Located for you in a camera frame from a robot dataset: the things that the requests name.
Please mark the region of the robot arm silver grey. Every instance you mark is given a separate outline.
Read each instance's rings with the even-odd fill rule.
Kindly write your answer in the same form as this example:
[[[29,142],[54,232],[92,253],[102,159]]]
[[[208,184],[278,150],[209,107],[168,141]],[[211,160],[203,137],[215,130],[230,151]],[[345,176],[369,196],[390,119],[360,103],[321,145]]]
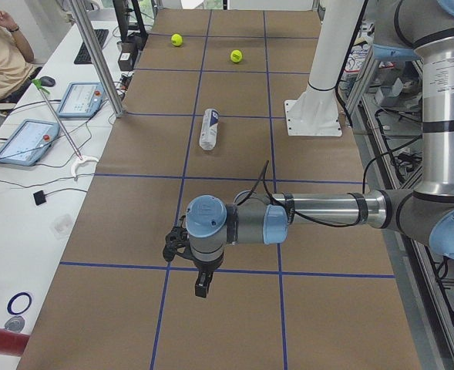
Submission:
[[[454,260],[454,1],[380,1],[373,55],[421,60],[422,179],[411,190],[366,194],[257,194],[225,204],[211,195],[186,211],[185,256],[205,297],[228,244],[279,244],[293,223],[391,229]]]

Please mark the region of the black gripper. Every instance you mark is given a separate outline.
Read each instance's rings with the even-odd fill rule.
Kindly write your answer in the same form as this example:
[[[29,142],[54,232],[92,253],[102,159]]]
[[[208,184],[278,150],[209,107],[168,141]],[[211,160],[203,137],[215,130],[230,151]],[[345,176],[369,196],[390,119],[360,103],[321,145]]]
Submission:
[[[193,260],[198,269],[198,276],[194,285],[194,293],[199,298],[206,298],[210,289],[213,274],[221,266],[221,257],[212,261]]]

